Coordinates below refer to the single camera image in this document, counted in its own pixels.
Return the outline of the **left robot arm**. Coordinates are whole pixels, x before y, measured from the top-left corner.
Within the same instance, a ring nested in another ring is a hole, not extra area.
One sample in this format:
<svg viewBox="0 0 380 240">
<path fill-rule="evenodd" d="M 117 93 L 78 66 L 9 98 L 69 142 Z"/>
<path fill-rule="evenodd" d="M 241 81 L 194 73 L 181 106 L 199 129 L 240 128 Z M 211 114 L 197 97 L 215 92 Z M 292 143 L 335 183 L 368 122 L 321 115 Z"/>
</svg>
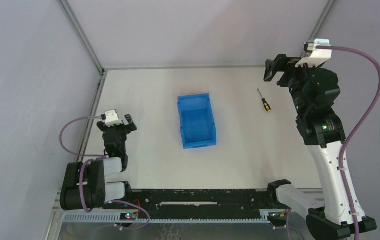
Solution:
<svg viewBox="0 0 380 240">
<path fill-rule="evenodd" d="M 60 193 L 60 206 L 64 211 L 84 210 L 89 213 L 131 193 L 127 181 L 108 182 L 107 177 L 127 170 L 126 141 L 137 126 L 131 115 L 125 115 L 127 122 L 124 123 L 114 110 L 95 119 L 102 132 L 103 154 L 88 154 L 87 161 L 67 165 Z"/>
</svg>

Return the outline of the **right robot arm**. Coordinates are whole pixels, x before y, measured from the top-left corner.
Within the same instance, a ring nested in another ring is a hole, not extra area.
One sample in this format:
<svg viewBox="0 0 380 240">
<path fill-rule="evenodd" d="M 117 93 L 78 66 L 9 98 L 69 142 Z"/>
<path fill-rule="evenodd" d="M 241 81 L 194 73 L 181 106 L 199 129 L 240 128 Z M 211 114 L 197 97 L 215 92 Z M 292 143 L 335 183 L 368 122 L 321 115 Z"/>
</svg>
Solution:
<svg viewBox="0 0 380 240">
<path fill-rule="evenodd" d="M 282 77 L 277 85 L 289 90 L 296 126 L 315 162 L 324 200 L 314 200 L 283 179 L 268 184 L 271 202 L 304 218 L 316 240 L 341 240 L 376 230 L 376 220 L 365 214 L 356 196 L 343 150 L 345 130 L 332 108 L 341 92 L 338 76 L 320 63 L 285 54 L 265 62 L 264 81 L 272 81 L 278 72 Z"/>
</svg>

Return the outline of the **black yellow screwdriver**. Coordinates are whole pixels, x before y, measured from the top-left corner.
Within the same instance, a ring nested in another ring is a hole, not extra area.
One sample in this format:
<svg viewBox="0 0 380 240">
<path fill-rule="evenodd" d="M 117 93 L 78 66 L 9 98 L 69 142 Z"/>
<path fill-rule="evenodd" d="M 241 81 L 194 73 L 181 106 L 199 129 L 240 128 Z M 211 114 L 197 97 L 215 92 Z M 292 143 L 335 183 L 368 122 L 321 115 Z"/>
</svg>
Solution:
<svg viewBox="0 0 380 240">
<path fill-rule="evenodd" d="M 261 98 L 261 101 L 263 103 L 263 106 L 264 106 L 264 109 L 266 112 L 270 113 L 271 112 L 271 106 L 269 105 L 269 103 L 267 102 L 267 100 L 264 98 L 264 96 L 262 95 L 261 91 L 259 89 L 257 89 L 257 92 L 259 93 L 259 96 Z"/>
</svg>

